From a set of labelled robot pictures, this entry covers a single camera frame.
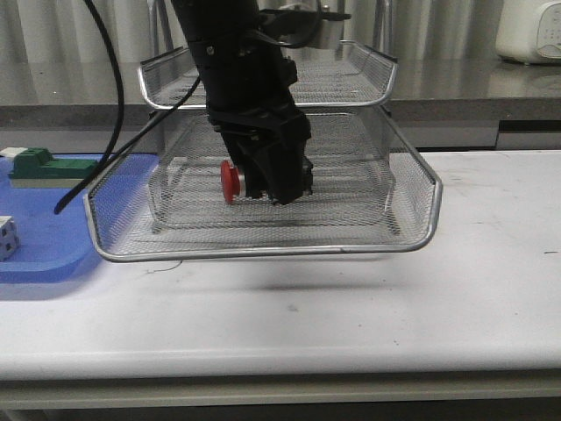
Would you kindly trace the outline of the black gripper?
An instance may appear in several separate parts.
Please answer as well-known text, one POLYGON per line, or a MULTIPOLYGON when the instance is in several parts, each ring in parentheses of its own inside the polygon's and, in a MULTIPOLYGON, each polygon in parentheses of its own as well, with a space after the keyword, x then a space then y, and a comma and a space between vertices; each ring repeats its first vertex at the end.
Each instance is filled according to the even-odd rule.
POLYGON ((277 203, 301 197, 311 129, 289 91, 297 70, 282 44, 260 30, 188 30, 187 42, 231 157, 221 163, 224 197, 261 198, 263 177, 277 203), (242 149, 256 149, 254 162, 242 149))

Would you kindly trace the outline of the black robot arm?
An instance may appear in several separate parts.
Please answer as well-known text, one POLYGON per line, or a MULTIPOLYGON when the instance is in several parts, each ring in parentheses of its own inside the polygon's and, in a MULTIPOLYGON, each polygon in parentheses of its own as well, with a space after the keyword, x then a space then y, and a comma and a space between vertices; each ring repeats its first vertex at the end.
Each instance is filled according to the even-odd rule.
POLYGON ((295 63, 259 40, 265 16, 254 1, 174 1, 206 92, 209 122, 223 138, 248 196, 292 203, 310 187, 310 122, 289 87, 295 63))

